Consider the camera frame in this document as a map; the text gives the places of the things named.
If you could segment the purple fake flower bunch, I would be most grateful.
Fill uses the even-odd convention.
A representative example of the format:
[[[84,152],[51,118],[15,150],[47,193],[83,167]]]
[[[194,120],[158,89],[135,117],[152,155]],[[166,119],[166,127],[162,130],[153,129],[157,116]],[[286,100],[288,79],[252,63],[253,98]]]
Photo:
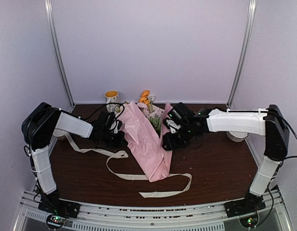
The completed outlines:
[[[161,117],[162,113],[151,114],[147,117],[158,136],[161,135]]]

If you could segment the pink wrapping paper sheet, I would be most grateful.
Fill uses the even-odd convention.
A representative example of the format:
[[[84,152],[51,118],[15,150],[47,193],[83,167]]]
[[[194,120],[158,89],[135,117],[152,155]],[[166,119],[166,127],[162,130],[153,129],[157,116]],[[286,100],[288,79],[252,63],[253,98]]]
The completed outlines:
[[[169,177],[172,152],[162,148],[162,139],[134,101],[125,105],[119,120],[128,148],[147,179],[156,182]]]

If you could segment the white patterned mug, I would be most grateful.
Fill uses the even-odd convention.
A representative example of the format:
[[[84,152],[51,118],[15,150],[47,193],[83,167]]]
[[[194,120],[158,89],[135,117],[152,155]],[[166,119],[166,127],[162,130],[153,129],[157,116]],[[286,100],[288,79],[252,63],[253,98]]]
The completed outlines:
[[[109,113],[117,113],[120,108],[118,91],[110,90],[105,94],[106,109]]]

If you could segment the white fake flower stem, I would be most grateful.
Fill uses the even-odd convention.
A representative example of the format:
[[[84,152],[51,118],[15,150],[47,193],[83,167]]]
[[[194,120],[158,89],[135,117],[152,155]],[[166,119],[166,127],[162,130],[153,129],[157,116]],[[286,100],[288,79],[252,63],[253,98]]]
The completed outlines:
[[[156,96],[155,96],[154,94],[150,94],[150,95],[148,96],[148,100],[149,100],[149,102],[150,102],[151,104],[153,104],[154,101],[156,100]]]

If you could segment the beige printed ribbon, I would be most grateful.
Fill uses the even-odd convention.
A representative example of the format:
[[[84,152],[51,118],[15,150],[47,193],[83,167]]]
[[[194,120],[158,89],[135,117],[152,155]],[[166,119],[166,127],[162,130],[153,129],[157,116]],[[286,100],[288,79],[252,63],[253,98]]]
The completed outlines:
[[[140,192],[143,198],[165,198],[187,192],[192,184],[190,173],[170,173],[172,152],[162,151],[158,146],[151,154],[143,150],[133,150],[127,145],[124,148],[114,148],[109,151],[102,148],[79,148],[72,135],[65,132],[65,137],[71,147],[79,153],[95,152],[107,156],[106,166],[117,177],[124,180],[142,180],[154,183],[167,180],[170,177],[187,177],[188,182],[184,189],[178,191]]]

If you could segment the orange fake flower stem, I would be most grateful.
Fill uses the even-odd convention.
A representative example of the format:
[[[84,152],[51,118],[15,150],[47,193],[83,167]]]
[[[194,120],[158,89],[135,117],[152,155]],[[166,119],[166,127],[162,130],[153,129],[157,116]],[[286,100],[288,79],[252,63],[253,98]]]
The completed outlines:
[[[149,95],[150,95],[150,91],[144,90],[140,96],[139,102],[143,103],[145,105],[149,105],[149,103],[150,103]]]

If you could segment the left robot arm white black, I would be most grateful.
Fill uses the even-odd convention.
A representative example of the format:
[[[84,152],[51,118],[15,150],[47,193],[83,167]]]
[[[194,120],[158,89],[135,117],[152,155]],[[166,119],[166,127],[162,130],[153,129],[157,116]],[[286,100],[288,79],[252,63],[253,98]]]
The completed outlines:
[[[82,118],[62,109],[41,102],[24,120],[21,130],[26,145],[24,150],[30,158],[42,202],[54,214],[60,213],[64,204],[59,200],[59,190],[52,174],[49,148],[54,136],[77,135],[94,143],[103,143],[109,148],[127,145],[122,121],[113,112],[101,111],[94,121]]]

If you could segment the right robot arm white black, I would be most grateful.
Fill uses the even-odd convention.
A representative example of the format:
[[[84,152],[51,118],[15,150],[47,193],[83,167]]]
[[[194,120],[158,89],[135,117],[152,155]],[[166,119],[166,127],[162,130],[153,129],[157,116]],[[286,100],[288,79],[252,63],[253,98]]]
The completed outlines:
[[[170,109],[163,123],[170,130],[162,137],[166,151],[187,147],[193,137],[205,133],[226,132],[232,141],[244,140],[249,134],[265,138],[263,159],[241,201],[241,208],[248,213],[259,205],[288,154],[289,126],[274,104],[257,110],[202,108],[195,113],[179,103]]]

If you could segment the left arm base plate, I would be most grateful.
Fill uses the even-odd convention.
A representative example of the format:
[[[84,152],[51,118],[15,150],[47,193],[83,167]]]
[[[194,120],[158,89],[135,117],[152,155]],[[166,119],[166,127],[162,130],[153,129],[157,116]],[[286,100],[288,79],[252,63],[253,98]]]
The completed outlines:
[[[75,202],[69,202],[60,200],[59,205],[53,207],[47,202],[41,202],[38,206],[38,209],[41,211],[45,211],[51,214],[56,214],[65,218],[77,218],[80,204]]]

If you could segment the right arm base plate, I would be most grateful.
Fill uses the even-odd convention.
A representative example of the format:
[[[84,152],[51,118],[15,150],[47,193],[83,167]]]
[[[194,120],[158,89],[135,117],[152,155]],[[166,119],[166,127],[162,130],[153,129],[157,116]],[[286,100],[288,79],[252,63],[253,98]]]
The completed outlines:
[[[242,216],[249,213],[256,213],[256,211],[265,209],[266,205],[262,199],[241,199],[236,201],[226,202],[224,204],[225,211],[228,218],[235,216]]]

